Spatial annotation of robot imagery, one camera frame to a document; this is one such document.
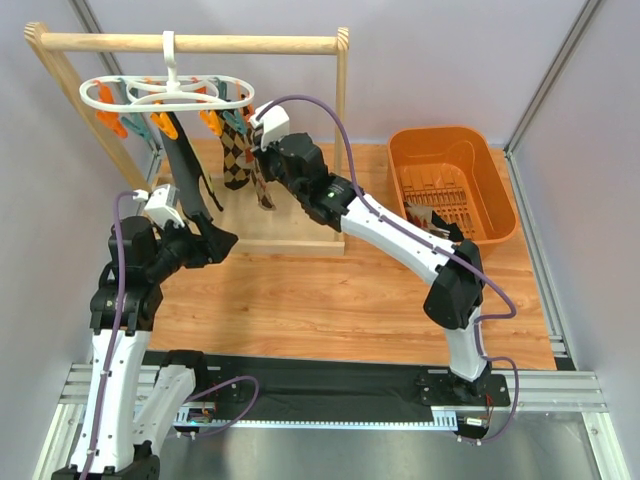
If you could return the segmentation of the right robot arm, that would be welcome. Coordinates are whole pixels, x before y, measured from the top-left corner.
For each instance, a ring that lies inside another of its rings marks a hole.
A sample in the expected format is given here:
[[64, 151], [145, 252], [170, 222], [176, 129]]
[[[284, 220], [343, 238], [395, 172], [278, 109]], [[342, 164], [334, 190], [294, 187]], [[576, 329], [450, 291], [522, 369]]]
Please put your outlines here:
[[281, 184], [311, 220], [369, 243], [428, 285], [423, 310], [445, 332], [451, 388], [461, 399], [483, 397], [491, 364], [478, 351], [474, 329], [484, 288], [478, 247], [470, 240], [455, 244], [429, 234], [330, 172], [306, 133], [275, 140], [256, 133], [251, 143], [265, 180]]

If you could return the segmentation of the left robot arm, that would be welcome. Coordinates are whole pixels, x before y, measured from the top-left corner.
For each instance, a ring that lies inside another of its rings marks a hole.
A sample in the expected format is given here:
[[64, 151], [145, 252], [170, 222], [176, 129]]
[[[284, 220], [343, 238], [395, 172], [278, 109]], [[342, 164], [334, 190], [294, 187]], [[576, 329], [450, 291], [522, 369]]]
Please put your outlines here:
[[235, 234], [197, 218], [198, 233], [170, 221], [162, 231], [144, 216], [116, 220], [110, 262], [90, 301], [92, 373], [83, 427], [67, 466], [55, 479], [156, 479], [159, 454], [187, 400], [209, 386], [205, 355], [172, 350], [142, 408], [135, 407], [142, 363], [162, 283], [181, 268], [221, 263]]

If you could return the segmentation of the black white striped sock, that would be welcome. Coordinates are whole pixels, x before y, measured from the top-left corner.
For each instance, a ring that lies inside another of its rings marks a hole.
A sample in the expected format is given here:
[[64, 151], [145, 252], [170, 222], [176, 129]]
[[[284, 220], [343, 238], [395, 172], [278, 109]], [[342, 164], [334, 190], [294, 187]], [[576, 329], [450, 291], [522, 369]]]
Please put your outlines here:
[[444, 223], [440, 229], [445, 232], [445, 237], [455, 243], [462, 242], [465, 237], [456, 223]]

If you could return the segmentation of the white round clip hanger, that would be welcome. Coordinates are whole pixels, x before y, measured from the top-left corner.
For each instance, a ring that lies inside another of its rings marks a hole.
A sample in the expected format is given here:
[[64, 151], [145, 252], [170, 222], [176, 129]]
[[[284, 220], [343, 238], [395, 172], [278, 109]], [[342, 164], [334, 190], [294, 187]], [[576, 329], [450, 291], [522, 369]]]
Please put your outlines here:
[[80, 99], [108, 113], [162, 113], [241, 109], [255, 98], [254, 87], [226, 75], [180, 75], [175, 33], [162, 34], [165, 76], [112, 75], [84, 81]]

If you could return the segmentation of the grey black long sock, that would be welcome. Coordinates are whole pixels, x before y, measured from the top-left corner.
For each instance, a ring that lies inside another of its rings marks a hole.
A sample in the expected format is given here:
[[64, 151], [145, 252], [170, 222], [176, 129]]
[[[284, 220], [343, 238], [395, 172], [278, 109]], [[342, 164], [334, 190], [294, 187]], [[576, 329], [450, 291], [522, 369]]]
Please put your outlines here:
[[161, 131], [165, 153], [168, 157], [178, 198], [185, 216], [199, 229], [214, 226], [214, 219], [205, 204], [200, 191], [200, 180], [204, 172], [191, 143], [174, 112], [166, 112], [177, 137], [172, 139]]

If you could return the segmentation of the brown argyle sock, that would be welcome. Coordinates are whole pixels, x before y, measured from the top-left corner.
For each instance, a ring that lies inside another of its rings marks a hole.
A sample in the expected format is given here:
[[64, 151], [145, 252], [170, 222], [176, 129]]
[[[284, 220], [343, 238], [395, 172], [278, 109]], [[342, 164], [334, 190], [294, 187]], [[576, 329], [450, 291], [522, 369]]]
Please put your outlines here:
[[403, 204], [407, 220], [415, 226], [442, 238], [448, 238], [450, 228], [431, 206], [405, 202]]
[[223, 149], [223, 183], [230, 190], [239, 190], [250, 181], [251, 162], [246, 157], [247, 135], [233, 130], [224, 120], [222, 111], [216, 115], [219, 119], [222, 133], [220, 142]]

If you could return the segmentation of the teal clothes peg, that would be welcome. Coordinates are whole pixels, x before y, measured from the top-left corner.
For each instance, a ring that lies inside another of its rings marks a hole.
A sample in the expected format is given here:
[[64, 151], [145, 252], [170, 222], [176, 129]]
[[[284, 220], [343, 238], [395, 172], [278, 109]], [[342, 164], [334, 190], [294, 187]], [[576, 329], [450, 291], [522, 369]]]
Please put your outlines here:
[[223, 110], [222, 116], [226, 123], [236, 132], [241, 135], [245, 135], [247, 132], [247, 125], [244, 116], [239, 110]]

